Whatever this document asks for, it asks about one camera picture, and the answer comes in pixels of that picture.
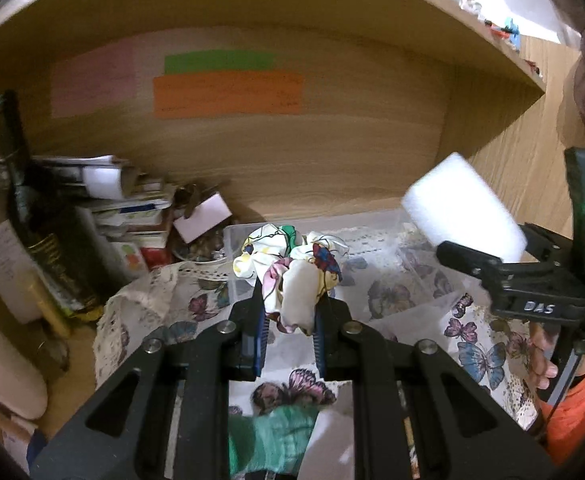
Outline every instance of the green cloth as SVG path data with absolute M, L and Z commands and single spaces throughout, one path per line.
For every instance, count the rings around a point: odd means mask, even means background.
M 290 251 L 298 245 L 301 245 L 300 241 L 297 240 L 297 230 L 292 225 L 282 225 L 282 231 L 288 238 L 288 246 L 286 247 L 286 256 L 290 255 Z
M 230 476 L 263 470 L 296 475 L 318 414 L 316 406 L 279 406 L 267 415 L 230 415 Z
M 210 70 L 272 70 L 274 54 L 254 50 L 197 50 L 166 56 L 164 74 Z

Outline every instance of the das logo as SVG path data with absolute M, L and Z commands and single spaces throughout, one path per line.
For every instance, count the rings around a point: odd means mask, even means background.
M 552 314 L 553 310 L 555 309 L 555 305 L 553 304 L 544 304 L 544 303 L 537 303 L 536 301 L 527 301 L 526 306 L 523 308 L 524 310 L 530 312 L 538 312 L 540 314 Z

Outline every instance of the orange sticky note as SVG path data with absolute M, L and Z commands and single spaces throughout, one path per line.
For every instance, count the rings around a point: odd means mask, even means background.
M 155 117 L 301 113 L 303 76 L 284 70 L 219 70 L 154 78 Z

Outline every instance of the orange shirt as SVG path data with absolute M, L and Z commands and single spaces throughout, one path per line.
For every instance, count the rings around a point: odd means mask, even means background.
M 541 412 L 547 416 L 552 407 L 541 402 Z M 547 452 L 552 460 L 562 463 L 585 437 L 585 377 L 570 389 L 547 425 Z

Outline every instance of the pink sticky note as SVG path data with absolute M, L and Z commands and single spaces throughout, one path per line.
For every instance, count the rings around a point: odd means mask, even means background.
M 136 90 L 134 39 L 115 41 L 52 66 L 52 118 L 89 114 L 133 99 Z
M 190 218 L 179 218 L 175 220 L 173 225 L 181 238 L 189 244 L 231 215 L 232 213 L 223 202 L 221 195 L 215 193 L 194 208 Z

